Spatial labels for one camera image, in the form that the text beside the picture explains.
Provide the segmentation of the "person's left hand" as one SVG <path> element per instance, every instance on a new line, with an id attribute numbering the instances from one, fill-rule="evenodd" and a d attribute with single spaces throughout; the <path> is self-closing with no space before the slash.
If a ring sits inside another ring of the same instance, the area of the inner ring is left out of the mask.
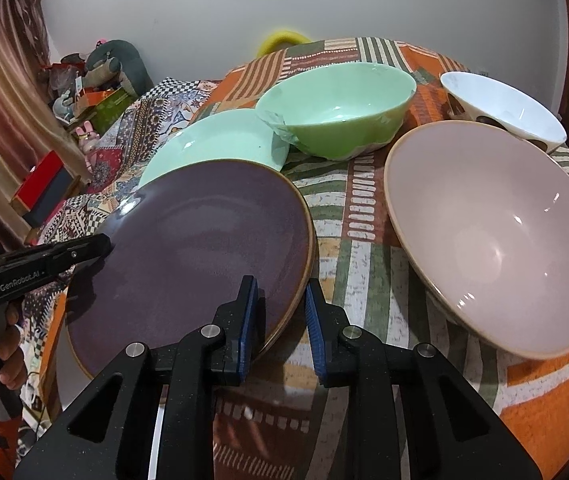
<path id="1" fill-rule="evenodd" d="M 6 309 L 7 326 L 0 337 L 0 360 L 4 362 L 0 382 L 12 391 L 20 390 L 27 378 L 24 353 L 20 347 L 21 333 L 16 326 L 19 319 L 19 310 L 9 304 Z"/>

